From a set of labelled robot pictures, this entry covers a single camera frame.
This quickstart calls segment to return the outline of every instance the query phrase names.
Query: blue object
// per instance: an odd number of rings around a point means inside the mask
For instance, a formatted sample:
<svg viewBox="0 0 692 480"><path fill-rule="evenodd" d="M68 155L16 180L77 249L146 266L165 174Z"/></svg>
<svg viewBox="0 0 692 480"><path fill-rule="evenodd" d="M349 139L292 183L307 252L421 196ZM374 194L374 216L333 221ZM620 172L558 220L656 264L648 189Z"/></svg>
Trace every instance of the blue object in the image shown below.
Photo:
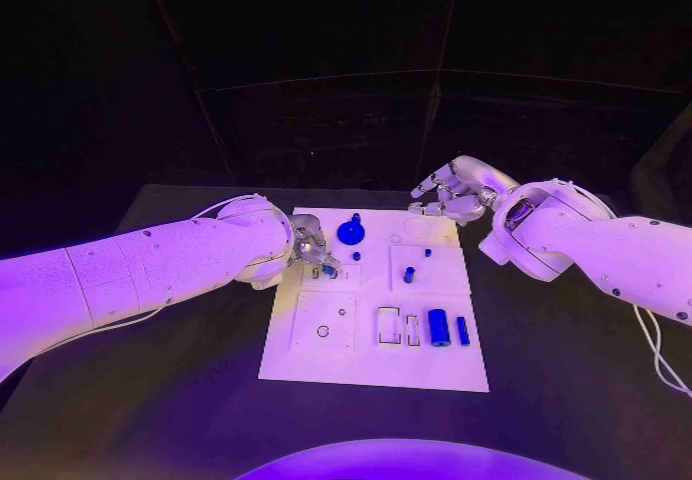
<svg viewBox="0 0 692 480"><path fill-rule="evenodd" d="M467 347L472 344L472 340L469 339L469 331L466 330L465 317L457 317L457 325L459 325L459 339L462 340L462 345Z"/></svg>
<svg viewBox="0 0 692 480"><path fill-rule="evenodd" d="M404 274L404 281L407 283L414 283L414 273L415 273L415 268L408 267L407 268L407 273Z"/></svg>
<svg viewBox="0 0 692 480"><path fill-rule="evenodd" d="M361 215L354 214L351 221L342 223L339 230L336 231L339 241L346 245L356 245L365 238L365 228L361 225Z"/></svg>
<svg viewBox="0 0 692 480"><path fill-rule="evenodd" d="M450 326L447 325L447 313L441 308L428 311L430 324L430 343L434 347L449 347L450 340Z"/></svg>

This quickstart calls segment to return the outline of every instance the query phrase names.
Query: white robotic arm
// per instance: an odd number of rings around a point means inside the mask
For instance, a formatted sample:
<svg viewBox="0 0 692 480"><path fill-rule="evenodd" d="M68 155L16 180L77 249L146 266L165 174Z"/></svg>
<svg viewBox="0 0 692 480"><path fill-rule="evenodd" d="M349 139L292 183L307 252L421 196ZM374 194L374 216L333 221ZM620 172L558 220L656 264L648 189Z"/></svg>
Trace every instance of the white robotic arm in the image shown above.
<svg viewBox="0 0 692 480"><path fill-rule="evenodd" d="M225 204L215 218L201 217ZM339 268L313 215L260 195L192 219L0 261L0 381L35 355L231 280L264 289L294 262Z"/></svg>
<svg viewBox="0 0 692 480"><path fill-rule="evenodd" d="M439 189L440 201L410 211L447 215L462 225L495 211L482 251L550 282L576 263L612 296L692 322L692 229L643 217L616 218L571 182L519 184L473 157L456 158L411 195Z"/></svg>

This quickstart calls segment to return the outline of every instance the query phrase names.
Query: dark background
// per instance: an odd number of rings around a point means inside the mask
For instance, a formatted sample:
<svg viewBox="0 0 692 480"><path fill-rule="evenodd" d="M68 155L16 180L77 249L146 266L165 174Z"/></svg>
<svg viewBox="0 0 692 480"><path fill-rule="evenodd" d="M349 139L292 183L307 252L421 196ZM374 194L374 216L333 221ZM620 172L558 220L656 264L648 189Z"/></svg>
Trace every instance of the dark background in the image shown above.
<svg viewBox="0 0 692 480"><path fill-rule="evenodd" d="M410 190L459 153L692 224L691 22L689 2L20 2L0 258L108 235L147 183Z"/></svg>

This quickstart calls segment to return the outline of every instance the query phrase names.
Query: white surface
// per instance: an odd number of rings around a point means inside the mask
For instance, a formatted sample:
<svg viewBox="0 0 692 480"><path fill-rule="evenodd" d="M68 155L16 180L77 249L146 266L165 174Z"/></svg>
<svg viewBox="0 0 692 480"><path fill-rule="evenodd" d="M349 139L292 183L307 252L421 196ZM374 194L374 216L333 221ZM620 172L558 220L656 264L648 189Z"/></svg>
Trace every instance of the white surface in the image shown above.
<svg viewBox="0 0 692 480"><path fill-rule="evenodd" d="M356 212L365 239L349 246L339 242L336 230ZM322 271L315 279L315 267L303 264L286 270L258 377L488 392L454 221L391 210L296 208L294 213L319 217L328 245L345 265L336 279ZM431 257L424 255L426 248L433 250ZM413 284L403 281L407 266L417 270ZM434 308L446 310L450 325L452 345L443 348L430 344L427 312ZM459 339L457 316L466 317L467 347ZM319 335L322 326L329 327L326 337ZM401 343L381 343L381 333L390 339L401 334Z"/></svg>

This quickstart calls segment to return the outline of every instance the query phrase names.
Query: dark table surface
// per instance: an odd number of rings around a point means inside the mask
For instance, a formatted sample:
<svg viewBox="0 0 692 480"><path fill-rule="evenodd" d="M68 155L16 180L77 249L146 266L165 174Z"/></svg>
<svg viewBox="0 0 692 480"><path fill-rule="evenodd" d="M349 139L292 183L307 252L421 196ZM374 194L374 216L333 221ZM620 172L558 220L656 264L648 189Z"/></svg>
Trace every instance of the dark table surface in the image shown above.
<svg viewBox="0 0 692 480"><path fill-rule="evenodd" d="M404 192L143 188L120 232L258 192L294 206L403 209ZM424 438L594 478L689 478L692 403L661 383L632 308L573 267L552 283L460 229L490 393L257 379L276 289L234 282L33 361L0 413L3 478L232 478L328 443ZM692 380L692 329L662 320Z"/></svg>

